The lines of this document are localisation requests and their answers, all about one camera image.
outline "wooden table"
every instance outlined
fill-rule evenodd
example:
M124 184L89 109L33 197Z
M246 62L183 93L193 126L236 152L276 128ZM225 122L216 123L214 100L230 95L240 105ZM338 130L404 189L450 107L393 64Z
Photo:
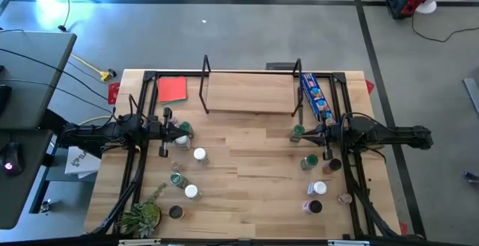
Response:
M117 114L128 114L129 93L138 99L143 72L124 71ZM373 116L364 73L345 73L353 111ZM165 159L158 157L160 141L151 141L148 148L141 200L161 183L168 183L157 201L165 217L153 236L182 239L340 239L343 234L353 236L350 208L337 202L337 196L346 192L343 170L332 175L323 174L321 147L308 141L298 144L289 141L288 134L298 123L297 115L220 111L205 114L198 97L199 84L199 78L188 77L188 101L171 106L174 116L189 121L195 130L192 149L180 151L169 144L169 158ZM320 86L326 99L331 99L328 83L320 82ZM150 104L151 91L150 87L145 110ZM340 106L344 108L341 98ZM155 114L161 116L161 105L156 105ZM305 98L304 126L312 129L316 125ZM201 167L193 159L196 147L207 151L210 158L207 167ZM333 150L335 157L340 158L337 148ZM317 154L320 162L311 172L304 172L299 162L310 153ZM385 163L373 153L363 153L362 157L370 199L389 226L399 232ZM203 191L201 200L187 199L181 189L169 183L172 160L186 166L183 175ZM125 161L126 151L123 150L103 155L85 220L86 232L97 227L117 201ZM323 211L318 215L306 215L302 206L311 200L306 195L306 188L315 180L325 181L328 186L327 193L318 197ZM168 210L173 205L186 209L183 220L168 217ZM359 216L361 228L366 230L361 205Z

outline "green plant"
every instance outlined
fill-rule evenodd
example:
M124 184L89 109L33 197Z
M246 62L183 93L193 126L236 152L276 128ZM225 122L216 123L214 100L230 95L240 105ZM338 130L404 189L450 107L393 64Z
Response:
M131 210L125 211L121 215L119 225L126 229L125 233L137 231L141 238L151 235L161 220L160 210L155 202L164 187L166 187L165 183L158 186L145 202L134 204Z

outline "blue box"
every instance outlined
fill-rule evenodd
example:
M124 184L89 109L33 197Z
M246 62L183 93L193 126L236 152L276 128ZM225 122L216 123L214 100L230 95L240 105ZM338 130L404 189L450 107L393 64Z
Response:
M328 102L321 91L320 84L317 82L313 73L301 74L302 89L308 98L309 105L313 110L316 119L322 110L326 110L326 123L336 123L335 117L329 108Z

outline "white cap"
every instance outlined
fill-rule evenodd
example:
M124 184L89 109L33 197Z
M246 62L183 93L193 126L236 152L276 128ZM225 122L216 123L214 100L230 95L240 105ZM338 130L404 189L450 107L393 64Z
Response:
M193 198L198 194L198 187L196 185L188 185L185 188L185 195L187 197Z
M313 189L318 194L325 194L327 187L326 187L326 184L324 182L319 181L319 182L314 183Z
M207 151L205 151L203 148L197 148L193 152L193 156L196 160L203 160L207 157Z
M178 144L185 144L187 141L188 141L188 137L186 136L181 136L179 138L177 138L176 140L174 140L176 143Z

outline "concrete floor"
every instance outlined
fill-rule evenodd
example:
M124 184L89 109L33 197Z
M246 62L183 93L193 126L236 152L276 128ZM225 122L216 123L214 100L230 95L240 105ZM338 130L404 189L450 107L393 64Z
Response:
M266 62L301 58L308 70L363 70L375 82L353 4L136 3L141 2L72 3L67 27L79 37L74 53L119 75L126 68L199 69L203 54L208 54L214 68L264 69ZM66 13L67 5L55 0L13 0L0 16L0 26L57 31ZM461 175L464 170L479 173L472 146L479 119L462 79L479 78L479 31L433 43L412 32L410 19L394 21L385 7L364 7L364 13L396 124L421 124L433 131L431 150L403 148L428 239L476 245L479 194ZM443 38L451 31L478 26L478 18L479 7L440 7L428 16L417 15L415 27L427 36ZM106 94L104 84L69 65L67 71ZM68 77L59 87L108 107ZM371 100L376 118L384 122L377 90ZM50 108L77 123L104 115L61 92L55 93ZM385 152L397 213L410 228L394 155L389 148ZM65 194L64 183L68 182L51 185L47 197L69 205L48 215L25 213L15 229L0 232L0 241L82 233L91 185L70 183ZM34 223L45 229L32 230Z

